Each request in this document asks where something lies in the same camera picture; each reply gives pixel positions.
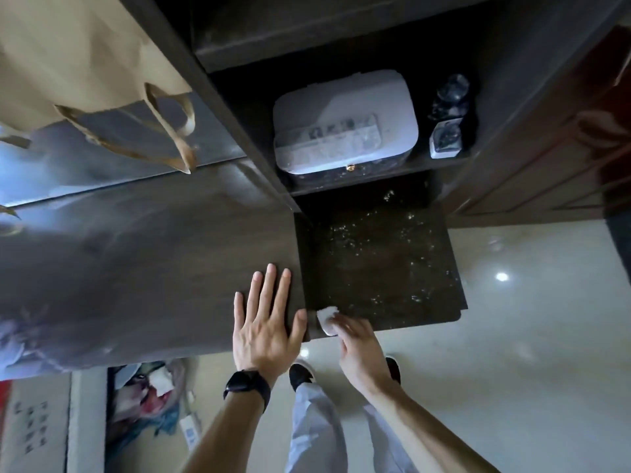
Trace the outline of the white wipe cloth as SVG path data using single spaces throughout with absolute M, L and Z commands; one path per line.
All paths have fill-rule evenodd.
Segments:
M 338 313 L 339 313 L 339 309 L 336 306 L 328 306 L 326 308 L 316 311 L 316 317 L 317 317 L 320 329 L 328 337 L 334 337 L 338 335 L 335 330 L 335 327 L 331 323 L 331 319 L 334 318 Z

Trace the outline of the dark wooden cabinet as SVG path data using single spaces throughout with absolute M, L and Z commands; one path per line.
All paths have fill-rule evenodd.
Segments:
M 463 167 L 631 26 L 631 0 L 119 1 L 192 89 L 197 166 L 118 155 L 66 120 L 19 136 L 0 126 L 0 380 L 228 350 L 233 295 L 269 263 L 292 273 L 290 326 L 306 308 L 296 196 L 429 171 L 444 214 Z M 406 80 L 414 148 L 351 173 L 276 166 L 280 96 L 378 70 Z M 470 82 L 463 148 L 432 159 L 427 115 L 456 73 Z M 80 121 L 178 156 L 143 101 Z

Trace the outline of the black wristwatch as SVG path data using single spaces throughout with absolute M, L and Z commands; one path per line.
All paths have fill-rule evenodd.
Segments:
M 225 385 L 223 399 L 231 393 L 257 392 L 263 400 L 263 412 L 271 399 L 271 385 L 258 370 L 241 370 L 235 372 Z

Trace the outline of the brown paper bag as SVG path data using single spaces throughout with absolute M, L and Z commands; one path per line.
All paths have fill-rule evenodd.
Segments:
M 127 158 L 191 174 L 186 138 L 196 127 L 192 91 L 119 0 L 0 0 L 0 126 L 28 134 L 66 120 L 90 142 Z M 143 101 L 178 156 L 145 156 L 80 117 Z

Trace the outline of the reddish brown wooden door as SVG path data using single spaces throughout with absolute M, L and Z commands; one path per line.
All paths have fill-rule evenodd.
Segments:
M 451 228 L 631 211 L 631 26 L 618 24 L 441 200 Z

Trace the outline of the person's left hand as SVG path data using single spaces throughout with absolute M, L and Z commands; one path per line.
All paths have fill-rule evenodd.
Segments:
M 244 298 L 245 324 L 232 335 L 233 358 L 238 371 L 258 370 L 273 386 L 298 357 L 300 346 L 290 346 L 290 331 L 285 324 L 292 273 L 284 269 L 274 286 L 274 305 L 268 321 L 261 321 L 261 288 L 265 273 L 253 274 Z

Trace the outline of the white lidded appliance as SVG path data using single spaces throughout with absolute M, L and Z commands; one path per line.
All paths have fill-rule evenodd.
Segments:
M 276 166 L 292 175 L 392 158 L 419 138 L 410 91 L 395 70 L 356 73 L 283 94 L 272 121 Z

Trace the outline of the clear plastic bottle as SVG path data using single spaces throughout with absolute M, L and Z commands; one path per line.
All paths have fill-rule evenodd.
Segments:
M 469 111 L 468 78 L 460 73 L 450 75 L 437 88 L 427 118 L 441 122 L 456 118 L 464 118 Z

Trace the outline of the person's left forearm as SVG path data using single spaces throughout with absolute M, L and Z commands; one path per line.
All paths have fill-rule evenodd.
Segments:
M 264 399 L 256 390 L 228 392 L 180 473 L 246 473 L 263 413 Z

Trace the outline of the dark pull-out shelf board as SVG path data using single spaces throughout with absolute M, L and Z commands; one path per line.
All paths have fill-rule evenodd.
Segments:
M 429 172 L 296 196 L 306 340 L 326 336 L 316 311 L 335 306 L 376 331 L 455 322 L 468 309 Z

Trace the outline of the light grey trousers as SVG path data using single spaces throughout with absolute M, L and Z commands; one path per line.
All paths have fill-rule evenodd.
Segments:
M 365 405 L 375 473 L 419 473 L 383 416 Z M 285 473 L 348 473 L 348 452 L 333 401 L 316 383 L 296 390 L 292 438 Z

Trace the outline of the person's right forearm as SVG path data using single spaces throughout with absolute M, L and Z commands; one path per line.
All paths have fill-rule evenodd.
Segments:
M 393 380 L 371 384 L 363 393 L 401 442 L 418 471 L 500 473 Z

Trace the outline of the person's right hand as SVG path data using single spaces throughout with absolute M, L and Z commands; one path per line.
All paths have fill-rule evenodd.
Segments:
M 364 320 L 369 324 L 369 338 L 345 342 L 338 336 L 341 341 L 339 363 L 352 386 L 371 401 L 383 393 L 386 387 L 392 386 L 394 381 L 374 329 L 368 320 Z

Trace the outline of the small white printed packet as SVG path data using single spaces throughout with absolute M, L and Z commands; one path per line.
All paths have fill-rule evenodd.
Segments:
M 192 453 L 201 440 L 199 420 L 194 413 L 189 413 L 179 419 L 178 425 L 184 435 L 188 451 Z

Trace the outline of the bin of mixed rubbish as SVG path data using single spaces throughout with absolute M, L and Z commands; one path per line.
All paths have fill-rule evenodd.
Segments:
M 172 359 L 107 369 L 106 464 L 148 428 L 155 437 L 177 433 L 187 368 L 185 359 Z

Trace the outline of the white printed cardboard box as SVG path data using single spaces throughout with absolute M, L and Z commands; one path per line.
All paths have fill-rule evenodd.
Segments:
M 13 380 L 0 434 L 0 473 L 66 473 L 71 374 Z

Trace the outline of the clear glass jar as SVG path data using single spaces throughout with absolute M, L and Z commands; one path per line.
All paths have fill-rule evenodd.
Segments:
M 429 138 L 430 158 L 455 158 L 463 148 L 461 123 L 463 117 L 439 121 Z

